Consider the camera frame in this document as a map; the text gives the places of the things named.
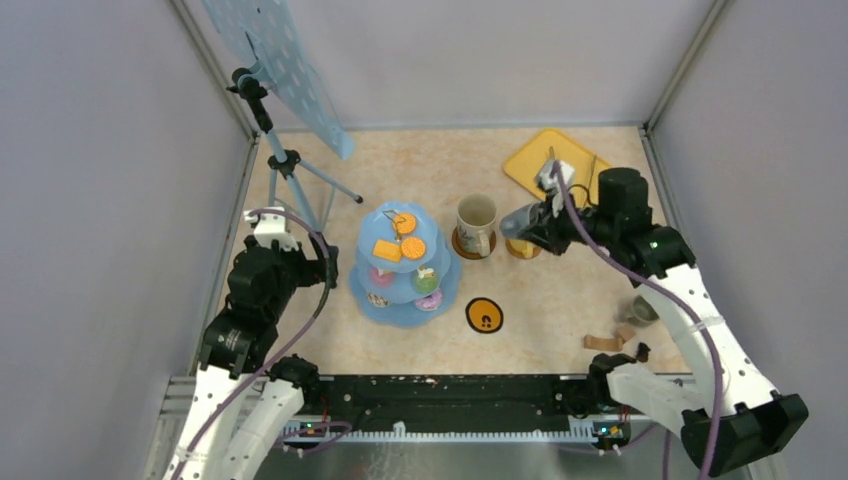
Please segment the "square orange biscuit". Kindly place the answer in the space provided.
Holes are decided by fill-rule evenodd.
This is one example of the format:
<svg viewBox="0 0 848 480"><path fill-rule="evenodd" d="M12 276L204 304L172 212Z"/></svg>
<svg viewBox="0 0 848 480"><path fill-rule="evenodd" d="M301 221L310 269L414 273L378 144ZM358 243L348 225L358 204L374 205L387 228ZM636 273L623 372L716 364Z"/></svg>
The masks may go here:
<svg viewBox="0 0 848 480"><path fill-rule="evenodd" d="M398 263L403 258L401 245L397 241L378 239L372 248L372 255L381 260Z"/></svg>

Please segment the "white sprinkled donut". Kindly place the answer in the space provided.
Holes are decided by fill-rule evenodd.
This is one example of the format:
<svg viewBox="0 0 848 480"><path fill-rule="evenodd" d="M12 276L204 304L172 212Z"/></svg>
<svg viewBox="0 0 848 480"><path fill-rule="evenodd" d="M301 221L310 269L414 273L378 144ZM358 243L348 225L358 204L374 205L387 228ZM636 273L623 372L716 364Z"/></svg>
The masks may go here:
<svg viewBox="0 0 848 480"><path fill-rule="evenodd" d="M373 292L367 292L366 299L375 308L386 308L391 305L391 302L385 297Z"/></svg>

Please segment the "metal serving tongs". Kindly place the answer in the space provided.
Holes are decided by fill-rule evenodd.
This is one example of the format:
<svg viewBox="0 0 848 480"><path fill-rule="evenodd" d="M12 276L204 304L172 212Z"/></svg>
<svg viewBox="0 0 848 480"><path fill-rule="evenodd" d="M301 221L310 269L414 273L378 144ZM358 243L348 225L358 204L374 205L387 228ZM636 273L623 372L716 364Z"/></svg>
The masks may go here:
<svg viewBox="0 0 848 480"><path fill-rule="evenodd" d="M548 148L548 158L562 160L574 169L572 186L570 192L577 206L587 206L592 202L592 185L595 173L598 169L598 157L596 154L580 147L563 147L557 149L554 146Z"/></svg>

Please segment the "beige ceramic mug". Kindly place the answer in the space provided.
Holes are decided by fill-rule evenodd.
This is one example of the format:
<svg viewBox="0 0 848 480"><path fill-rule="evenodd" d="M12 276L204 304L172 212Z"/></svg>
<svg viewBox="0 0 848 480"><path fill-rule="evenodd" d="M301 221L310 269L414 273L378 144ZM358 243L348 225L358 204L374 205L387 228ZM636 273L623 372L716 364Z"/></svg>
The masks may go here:
<svg viewBox="0 0 848 480"><path fill-rule="evenodd" d="M457 207L457 224L467 228L493 229L497 220L497 206L492 198L482 193L472 193L462 198Z"/></svg>

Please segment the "orange round biscuit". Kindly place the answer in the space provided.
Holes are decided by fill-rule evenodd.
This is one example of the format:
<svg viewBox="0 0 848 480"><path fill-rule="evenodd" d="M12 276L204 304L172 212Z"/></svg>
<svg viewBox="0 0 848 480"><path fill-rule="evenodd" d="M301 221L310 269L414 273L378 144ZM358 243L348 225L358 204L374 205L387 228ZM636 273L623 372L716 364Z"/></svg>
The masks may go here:
<svg viewBox="0 0 848 480"><path fill-rule="evenodd" d="M400 241L402 257L409 260L419 260L427 253L427 244L416 236L406 236Z"/></svg>
<svg viewBox="0 0 848 480"><path fill-rule="evenodd" d="M418 225L416 216L408 212L395 213L391 218L392 227L399 237L412 234Z"/></svg>

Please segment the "green cupcake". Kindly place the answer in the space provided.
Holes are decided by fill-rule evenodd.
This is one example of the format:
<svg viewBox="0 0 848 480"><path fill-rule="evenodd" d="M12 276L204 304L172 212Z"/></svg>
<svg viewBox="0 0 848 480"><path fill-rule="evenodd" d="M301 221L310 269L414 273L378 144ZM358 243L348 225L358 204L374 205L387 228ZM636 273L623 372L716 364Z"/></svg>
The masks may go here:
<svg viewBox="0 0 848 480"><path fill-rule="evenodd" d="M440 275L433 267L422 265L413 272L412 286L417 293L430 295L439 285Z"/></svg>

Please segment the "dark brown round coaster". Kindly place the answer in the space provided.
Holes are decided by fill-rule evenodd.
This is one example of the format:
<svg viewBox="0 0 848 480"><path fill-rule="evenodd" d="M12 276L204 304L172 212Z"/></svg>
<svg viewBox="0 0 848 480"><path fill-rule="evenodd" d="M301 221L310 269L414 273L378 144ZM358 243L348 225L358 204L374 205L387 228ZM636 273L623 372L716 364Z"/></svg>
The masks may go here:
<svg viewBox="0 0 848 480"><path fill-rule="evenodd" d="M456 252L469 260L488 258L497 245L497 235L493 229L467 228L459 225L452 233L452 245Z"/></svg>

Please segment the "pink frosted donut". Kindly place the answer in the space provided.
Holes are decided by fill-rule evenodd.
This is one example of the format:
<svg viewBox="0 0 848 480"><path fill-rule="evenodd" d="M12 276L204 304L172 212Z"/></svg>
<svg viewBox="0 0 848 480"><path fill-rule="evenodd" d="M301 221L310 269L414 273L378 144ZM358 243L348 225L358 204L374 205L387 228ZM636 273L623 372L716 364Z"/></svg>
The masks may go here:
<svg viewBox="0 0 848 480"><path fill-rule="evenodd" d="M434 311L437 310L443 302L443 293L440 289L436 289L431 294L417 299L414 302L415 307L420 311Z"/></svg>

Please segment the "orange smiley coaster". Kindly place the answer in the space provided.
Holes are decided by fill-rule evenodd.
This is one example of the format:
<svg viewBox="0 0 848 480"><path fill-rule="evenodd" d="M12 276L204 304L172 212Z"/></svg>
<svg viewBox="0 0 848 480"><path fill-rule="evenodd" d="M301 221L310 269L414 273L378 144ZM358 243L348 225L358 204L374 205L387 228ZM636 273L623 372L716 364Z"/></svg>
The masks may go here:
<svg viewBox="0 0 848 480"><path fill-rule="evenodd" d="M504 312L492 299L485 297L473 298L465 307L465 317L468 326L479 334L493 334L504 325Z"/></svg>

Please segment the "grey ceramic cup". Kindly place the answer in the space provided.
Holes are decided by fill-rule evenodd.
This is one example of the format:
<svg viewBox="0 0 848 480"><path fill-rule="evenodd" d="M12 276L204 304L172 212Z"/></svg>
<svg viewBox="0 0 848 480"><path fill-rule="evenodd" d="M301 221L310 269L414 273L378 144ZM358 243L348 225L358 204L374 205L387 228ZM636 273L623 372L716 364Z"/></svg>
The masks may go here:
<svg viewBox="0 0 848 480"><path fill-rule="evenodd" d="M546 207L543 203L531 203L505 215L499 229L505 239L530 241L545 233Z"/></svg>

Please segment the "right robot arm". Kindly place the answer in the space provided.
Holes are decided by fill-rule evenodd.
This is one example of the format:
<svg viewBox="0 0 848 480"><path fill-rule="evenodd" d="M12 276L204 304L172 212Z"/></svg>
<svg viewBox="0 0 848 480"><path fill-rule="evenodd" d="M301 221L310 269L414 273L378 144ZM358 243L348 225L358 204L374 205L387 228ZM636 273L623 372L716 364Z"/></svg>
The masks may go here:
<svg viewBox="0 0 848 480"><path fill-rule="evenodd" d="M755 366L715 306L683 236L654 221L639 171L615 167L597 180L597 200L578 206L573 168L546 161L536 174L541 202L504 218L503 236L554 255L580 243L626 276L656 312L694 377L664 380L633 358L600 354L586 397L600 412L631 407L676 435L701 478L716 478L779 453L807 420L797 394L783 394Z"/></svg>

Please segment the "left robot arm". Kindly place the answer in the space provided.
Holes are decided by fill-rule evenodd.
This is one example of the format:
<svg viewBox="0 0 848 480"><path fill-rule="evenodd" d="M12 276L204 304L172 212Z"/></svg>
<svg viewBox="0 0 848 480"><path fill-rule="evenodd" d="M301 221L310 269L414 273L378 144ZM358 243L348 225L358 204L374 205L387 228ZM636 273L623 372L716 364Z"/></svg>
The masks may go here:
<svg viewBox="0 0 848 480"><path fill-rule="evenodd" d="M338 249L283 207L248 210L224 307L201 341L194 392L165 479L252 479L297 413L319 404L317 367L290 349L323 312ZM306 322L281 348L278 323L300 289L321 286Z"/></svg>

